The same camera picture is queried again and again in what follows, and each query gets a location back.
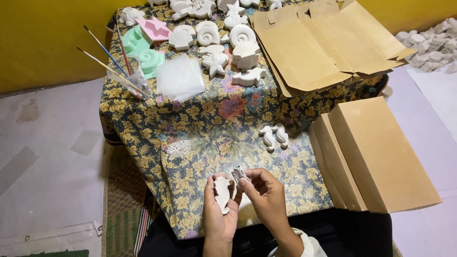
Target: paintbrush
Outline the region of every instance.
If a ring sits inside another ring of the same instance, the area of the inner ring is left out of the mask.
[[[89,54],[88,52],[82,50],[81,48],[79,47],[76,47],[79,51],[87,54],[89,57],[91,57],[92,59],[94,59],[95,61],[97,61],[98,63],[100,63],[103,67],[105,67],[107,70],[109,70],[111,73],[113,73],[114,75],[120,77],[121,79],[125,79],[123,78],[121,75],[119,75],[117,72],[115,72],[113,69],[111,69],[110,67],[108,67],[106,64],[104,64],[103,62],[99,61],[97,58],[93,57],[91,54]],[[137,90],[138,92],[144,94],[145,96],[149,96],[148,94],[146,94],[145,92],[143,92],[141,89],[139,89],[136,85],[132,84],[130,81],[127,81],[128,84],[130,84],[130,86]]]
[[[105,53],[111,58],[111,60],[113,61],[113,63],[122,71],[123,74],[125,74],[126,77],[128,77],[129,75],[127,75],[127,73],[125,73],[124,69],[119,65],[119,63],[117,63],[117,61],[115,61],[115,59],[113,58],[113,56],[108,52],[108,50],[100,43],[100,41],[98,41],[98,39],[94,36],[94,34],[92,34],[92,32],[90,32],[90,30],[87,28],[86,25],[84,25],[84,28],[91,34],[91,36],[95,39],[95,41],[97,41],[97,43],[101,46],[101,48],[105,51]]]
[[[121,43],[121,50],[122,50],[122,54],[124,55],[124,59],[125,59],[126,65],[127,65],[128,73],[129,73],[130,75],[132,75],[132,72],[131,72],[131,70],[130,70],[130,65],[128,65],[127,55],[125,54],[124,44],[122,43],[121,32],[119,31],[119,26],[117,25],[117,21],[116,21],[116,20],[115,20],[114,22],[115,22],[115,24],[116,24],[117,35],[119,36],[119,42]]]

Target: table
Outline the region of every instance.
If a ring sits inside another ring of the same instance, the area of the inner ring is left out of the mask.
[[[177,25],[195,26],[199,22],[189,17],[173,21],[172,11],[165,5],[134,7],[143,10],[147,19],[155,16],[167,21],[171,30]],[[263,2],[258,9],[264,10]],[[121,10],[117,10],[118,19]],[[250,8],[246,13],[252,15],[253,11]],[[224,17],[218,13],[212,16],[221,36],[228,33],[223,28]],[[119,28],[123,35],[132,27],[120,24]],[[231,61],[232,48],[229,44],[224,46]],[[174,52],[168,42],[153,43],[151,48],[164,50],[166,59],[181,54]],[[197,45],[186,52],[189,57],[198,57]],[[121,54],[116,33],[110,53],[114,57]],[[149,80],[152,97],[142,102],[105,77],[100,102],[105,138],[113,145],[126,146],[178,239],[198,237],[202,230],[206,177],[213,173],[230,177],[234,166],[264,167],[278,178],[285,186],[288,216],[331,208],[306,128],[337,103],[378,96],[388,80],[387,75],[362,81],[349,79],[330,89],[287,98],[277,86],[263,54],[259,66],[268,70],[267,75],[258,87],[249,88],[231,84],[238,70],[230,63],[224,78],[209,80],[208,69],[204,69],[206,91],[184,103],[170,102],[157,95],[155,79]],[[268,153],[258,132],[276,122],[286,126],[289,147],[283,150],[277,144],[275,151]],[[178,157],[167,153],[170,147],[181,147],[186,154]],[[252,204],[244,195],[238,227],[258,223]]]

